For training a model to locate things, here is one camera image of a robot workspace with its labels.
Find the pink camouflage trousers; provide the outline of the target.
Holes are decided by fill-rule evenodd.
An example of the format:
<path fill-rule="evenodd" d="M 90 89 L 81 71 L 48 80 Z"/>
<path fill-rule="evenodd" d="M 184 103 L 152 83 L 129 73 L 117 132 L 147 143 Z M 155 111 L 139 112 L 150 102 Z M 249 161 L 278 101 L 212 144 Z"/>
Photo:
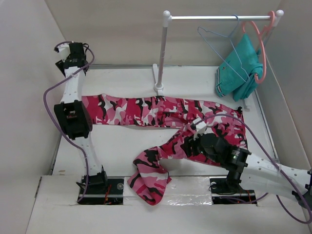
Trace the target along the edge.
<path fill-rule="evenodd" d="M 188 146 L 195 131 L 191 124 L 206 119 L 207 132 L 223 138 L 227 143 L 247 148 L 243 113 L 211 101 L 166 96 L 121 98 L 107 94 L 83 96 L 82 102 L 93 124 L 135 125 L 177 129 L 163 145 L 144 150 L 133 161 L 136 172 L 127 180 L 130 188 L 149 205 L 157 205 L 163 198 L 169 173 L 159 163 L 162 159 L 187 159 L 207 165 L 220 166 L 202 153 Z"/>

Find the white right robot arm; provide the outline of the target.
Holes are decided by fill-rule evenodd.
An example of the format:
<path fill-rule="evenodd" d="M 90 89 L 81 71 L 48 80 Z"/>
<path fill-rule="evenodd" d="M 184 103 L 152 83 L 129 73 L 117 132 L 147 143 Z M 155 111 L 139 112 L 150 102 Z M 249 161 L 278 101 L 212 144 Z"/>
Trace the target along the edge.
<path fill-rule="evenodd" d="M 202 134 L 185 139 L 188 156 L 203 156 L 228 171 L 226 188 L 258 190 L 298 202 L 301 207 L 312 205 L 312 173 L 263 159 L 246 149 L 230 145 L 215 134 Z"/>

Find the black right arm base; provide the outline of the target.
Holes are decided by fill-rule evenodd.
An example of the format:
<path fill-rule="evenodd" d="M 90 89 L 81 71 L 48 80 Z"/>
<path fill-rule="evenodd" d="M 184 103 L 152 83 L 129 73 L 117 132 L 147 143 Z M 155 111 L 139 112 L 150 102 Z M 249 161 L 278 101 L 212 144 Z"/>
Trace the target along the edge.
<path fill-rule="evenodd" d="M 248 203 L 256 200 L 254 190 L 231 189 L 225 182 L 225 177 L 211 177 L 209 191 L 214 205 Z"/>

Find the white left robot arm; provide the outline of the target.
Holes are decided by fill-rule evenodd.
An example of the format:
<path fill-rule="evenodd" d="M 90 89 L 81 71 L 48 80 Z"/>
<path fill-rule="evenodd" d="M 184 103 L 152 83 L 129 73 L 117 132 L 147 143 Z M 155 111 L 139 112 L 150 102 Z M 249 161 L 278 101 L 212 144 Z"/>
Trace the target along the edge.
<path fill-rule="evenodd" d="M 86 194 L 103 194 L 109 182 L 103 166 L 100 164 L 91 140 L 93 129 L 91 117 L 82 102 L 82 86 L 89 68 L 86 56 L 87 44 L 67 42 L 56 47 L 61 60 L 56 66 L 66 79 L 65 90 L 60 104 L 54 106 L 61 130 L 74 144 L 84 150 L 81 153 L 86 159 L 86 175 L 77 185 Z"/>

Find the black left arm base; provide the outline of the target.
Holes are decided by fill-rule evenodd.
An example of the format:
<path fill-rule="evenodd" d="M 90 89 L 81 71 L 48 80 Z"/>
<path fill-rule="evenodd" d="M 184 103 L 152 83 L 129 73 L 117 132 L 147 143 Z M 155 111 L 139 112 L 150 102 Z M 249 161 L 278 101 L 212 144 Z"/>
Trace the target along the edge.
<path fill-rule="evenodd" d="M 79 185 L 78 204 L 80 205 L 122 205 L 123 177 L 108 177 L 108 184 L 88 185 L 85 195 L 84 187 Z"/>

